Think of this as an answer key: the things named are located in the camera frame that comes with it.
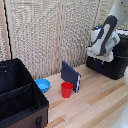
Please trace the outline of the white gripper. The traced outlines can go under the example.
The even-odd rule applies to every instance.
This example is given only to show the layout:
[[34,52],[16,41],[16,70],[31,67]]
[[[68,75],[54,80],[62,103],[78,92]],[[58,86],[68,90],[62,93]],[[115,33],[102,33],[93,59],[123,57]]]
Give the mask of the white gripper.
[[91,47],[87,47],[87,55],[94,58],[94,59],[99,59],[101,61],[106,61],[106,62],[111,62],[114,59],[114,55],[113,52],[111,51],[108,55],[104,54],[104,55],[95,55],[92,50]]

